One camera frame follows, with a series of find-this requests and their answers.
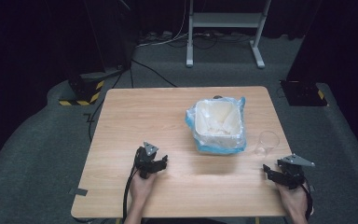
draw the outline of plastic bag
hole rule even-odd
[[[246,148],[243,108],[245,98],[204,99],[186,111],[185,122],[197,149],[213,154],[233,154]]]

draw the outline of cable on floor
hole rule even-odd
[[[289,224],[289,223],[287,222],[286,217],[283,217],[283,221],[284,221],[284,224]]]
[[[283,87],[280,87],[275,91],[275,93],[278,96],[278,98],[285,98],[286,97],[286,95],[284,94],[284,91],[283,91],[283,94],[280,94],[280,92],[282,92],[282,91],[283,91]]]
[[[227,39],[227,37],[236,37],[235,39]],[[252,39],[253,36],[249,36],[249,35],[223,35],[223,36],[217,36],[216,34],[194,34],[193,35],[193,46],[197,49],[211,49],[212,47],[214,47],[217,43],[228,43],[228,44],[235,44],[235,43],[241,43],[241,42],[246,42],[249,41],[250,39]],[[197,38],[202,38],[203,40],[206,41],[213,41],[213,44],[210,47],[207,48],[202,48],[199,45],[194,43],[194,40]],[[175,46],[173,43],[174,42],[182,42],[182,45],[180,46]],[[184,48],[187,46],[187,39],[176,39],[175,41],[173,41],[172,43],[167,43],[167,45],[169,45],[170,47],[173,48]]]
[[[104,220],[101,222],[101,224],[106,223],[108,220],[109,220],[109,218],[104,219]]]
[[[72,218],[78,223],[92,223],[96,219],[96,218],[90,218],[90,219],[86,219],[86,220],[81,220],[76,217],[72,217]]]
[[[187,33],[184,34],[184,35],[179,36],[179,35],[181,34],[182,30],[183,30],[183,26],[185,25],[186,5],[187,5],[187,0],[185,0],[185,6],[184,6],[184,12],[183,12],[183,18],[182,18],[182,25],[181,25],[181,27],[180,27],[180,29],[179,29],[179,32],[177,33],[177,35],[176,35],[174,38],[172,38],[171,40],[167,40],[167,41],[163,41],[163,42],[158,42],[158,43],[153,43],[153,44],[142,44],[142,45],[138,45],[138,46],[136,46],[136,48],[138,48],[138,47],[143,47],[143,46],[149,46],[149,45],[161,45],[161,44],[166,44],[166,43],[173,42],[173,41],[175,41],[175,40],[177,40],[177,39],[180,39],[180,38],[186,36]]]
[[[122,76],[122,75],[123,75],[123,73],[121,73],[120,76],[118,76],[118,78],[117,78],[115,84],[112,86],[111,89],[113,89],[113,88],[117,85],[117,83],[118,83],[118,81],[121,79],[121,76]],[[103,102],[104,102],[104,99],[101,100],[101,102],[98,104],[97,108],[94,110],[94,113],[92,113],[91,117],[89,118],[89,120],[90,120],[90,122],[89,122],[89,141],[90,141],[90,142],[92,142],[91,124],[93,123],[94,117],[95,117],[95,115],[97,114],[98,110],[101,108],[101,105],[103,104]]]
[[[133,61],[134,63],[137,63],[137,64],[139,64],[139,65],[141,65],[141,66],[143,66],[143,67],[149,69],[150,71],[156,73],[159,77],[161,77],[162,79],[164,79],[166,82],[170,83],[173,87],[177,87],[175,84],[171,83],[167,78],[163,77],[160,73],[158,73],[158,72],[157,72],[156,70],[154,70],[153,68],[151,68],[151,67],[149,67],[149,66],[147,66],[147,65],[144,65],[144,64],[142,64],[142,63],[138,63],[138,62],[136,62],[136,61],[133,60],[133,59],[132,59],[132,61]]]
[[[132,76],[132,69],[130,68],[130,77],[131,77],[131,87],[133,88],[133,76]]]

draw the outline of transparent cup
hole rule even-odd
[[[255,154],[260,157],[267,157],[272,149],[280,143],[278,135],[271,131],[264,131],[258,137],[255,147]]]

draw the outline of gray carpet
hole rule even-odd
[[[196,40],[200,48],[212,43]],[[329,106],[290,106],[280,88],[279,80],[286,78],[300,44],[301,40],[286,37],[262,38],[259,47],[265,69],[255,66],[247,42],[219,42],[210,49],[195,49],[193,68],[186,68],[186,48],[168,45],[138,48],[133,59],[178,87],[267,87],[291,149],[316,163],[315,168],[305,168],[306,177],[316,188],[310,223],[358,223],[358,142],[332,92],[326,84],[318,84]],[[134,88],[171,87],[139,64],[134,63],[131,72]],[[48,93],[48,105],[11,135],[0,152],[0,223],[76,223],[71,217],[74,196],[68,191],[77,187],[90,147],[87,114],[96,111],[116,81],[117,77],[108,78],[97,103],[88,106],[59,106],[58,99],[69,87],[66,82],[57,85]],[[123,74],[116,88],[131,88],[130,71]],[[91,135],[98,115],[99,110],[91,123]],[[249,217],[217,219],[255,223]],[[261,217],[261,223],[284,220]]]

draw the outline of white container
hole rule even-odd
[[[202,145],[234,148],[243,141],[241,112],[236,104],[203,100],[196,104],[195,130]]]

